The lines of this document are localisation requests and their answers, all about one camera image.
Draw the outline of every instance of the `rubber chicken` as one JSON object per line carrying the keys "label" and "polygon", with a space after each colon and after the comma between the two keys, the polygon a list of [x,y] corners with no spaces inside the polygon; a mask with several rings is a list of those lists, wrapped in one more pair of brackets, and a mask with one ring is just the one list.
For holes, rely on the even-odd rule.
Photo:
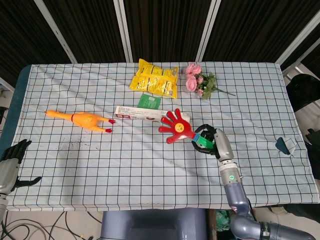
{"label": "rubber chicken", "polygon": [[95,115],[92,113],[87,113],[87,112],[77,112],[74,114],[67,114],[67,113],[61,113],[58,111],[52,111],[48,110],[45,112],[47,116],[52,117],[52,118],[60,118],[60,119],[65,119],[73,122],[75,125],[78,127],[82,127],[91,131],[97,131],[97,132],[106,132],[106,133],[111,133],[112,129],[111,128],[101,128],[97,126],[98,121],[106,121],[111,124],[114,124],[116,121],[113,119],[108,119],[104,118],[99,115]]}

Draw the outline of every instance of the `table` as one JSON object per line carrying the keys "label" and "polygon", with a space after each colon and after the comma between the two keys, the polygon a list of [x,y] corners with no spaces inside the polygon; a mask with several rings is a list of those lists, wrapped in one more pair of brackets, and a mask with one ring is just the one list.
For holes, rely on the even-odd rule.
{"label": "table", "polygon": [[[253,206],[319,201],[278,64],[201,62],[203,73],[216,74],[219,88],[236,94],[215,92],[207,100],[185,87],[188,63],[156,65],[179,66],[178,99],[163,97],[160,108],[180,108],[194,129],[210,124],[226,133]],[[135,107],[142,92],[129,85],[137,70],[137,63],[86,63],[22,71],[0,146],[31,139],[20,179],[42,180],[12,192],[8,209],[229,208],[215,157],[196,152],[187,139],[166,144],[160,123],[117,119],[107,134],[44,114],[87,111],[111,118],[116,105]],[[276,148],[279,137],[296,141],[292,156]]]}

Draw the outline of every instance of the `snack bag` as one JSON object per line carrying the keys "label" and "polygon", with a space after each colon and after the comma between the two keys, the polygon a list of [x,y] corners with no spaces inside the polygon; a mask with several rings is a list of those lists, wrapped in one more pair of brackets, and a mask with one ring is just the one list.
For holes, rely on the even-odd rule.
{"label": "snack bag", "polygon": [[161,68],[139,59],[139,70],[130,84],[133,91],[144,91],[177,98],[178,67]]}

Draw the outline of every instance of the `toothpaste box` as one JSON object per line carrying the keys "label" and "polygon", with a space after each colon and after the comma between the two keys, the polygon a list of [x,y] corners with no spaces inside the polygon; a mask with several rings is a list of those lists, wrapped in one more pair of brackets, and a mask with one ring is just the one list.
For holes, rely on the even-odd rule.
{"label": "toothpaste box", "polygon": [[[149,121],[157,121],[160,122],[163,116],[167,115],[168,111],[165,110],[154,110],[147,108],[138,108],[138,107],[130,107],[130,106],[116,106],[115,116],[117,118],[122,119],[142,119]],[[181,113],[182,118],[190,122],[190,116],[184,112]]]}

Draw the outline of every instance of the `red plastic hand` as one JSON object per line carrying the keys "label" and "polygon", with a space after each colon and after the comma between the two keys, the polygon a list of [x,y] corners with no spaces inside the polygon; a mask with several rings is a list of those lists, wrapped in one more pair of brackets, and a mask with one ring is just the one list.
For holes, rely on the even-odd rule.
{"label": "red plastic hand", "polygon": [[186,139],[186,138],[193,139],[196,134],[192,131],[191,125],[187,121],[183,120],[183,118],[181,117],[180,110],[178,108],[174,110],[174,113],[176,117],[171,111],[168,111],[166,113],[167,117],[163,116],[161,118],[161,122],[163,124],[169,125],[170,127],[160,126],[159,132],[173,133],[173,136],[168,137],[166,139],[166,142],[168,144],[172,144],[177,140],[181,140],[181,139]]}

